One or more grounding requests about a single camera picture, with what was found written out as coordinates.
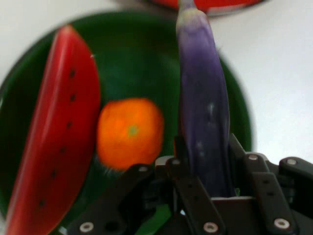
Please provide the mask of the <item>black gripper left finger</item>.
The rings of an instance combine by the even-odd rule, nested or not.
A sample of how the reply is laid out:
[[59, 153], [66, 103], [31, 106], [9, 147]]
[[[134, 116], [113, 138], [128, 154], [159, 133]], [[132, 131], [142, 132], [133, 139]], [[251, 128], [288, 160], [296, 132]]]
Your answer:
[[167, 205], [170, 219], [159, 235], [223, 235], [225, 224], [201, 181], [192, 176], [182, 137], [164, 165], [135, 164], [67, 228], [69, 235], [134, 235]]

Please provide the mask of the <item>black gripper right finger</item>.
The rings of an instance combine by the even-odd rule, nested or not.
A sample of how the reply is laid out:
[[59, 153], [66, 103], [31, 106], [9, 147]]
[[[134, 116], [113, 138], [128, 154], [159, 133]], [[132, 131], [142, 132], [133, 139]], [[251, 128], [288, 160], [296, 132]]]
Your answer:
[[271, 163], [261, 153], [247, 152], [229, 137], [235, 186], [257, 204], [263, 235], [313, 233], [313, 165], [298, 157]]

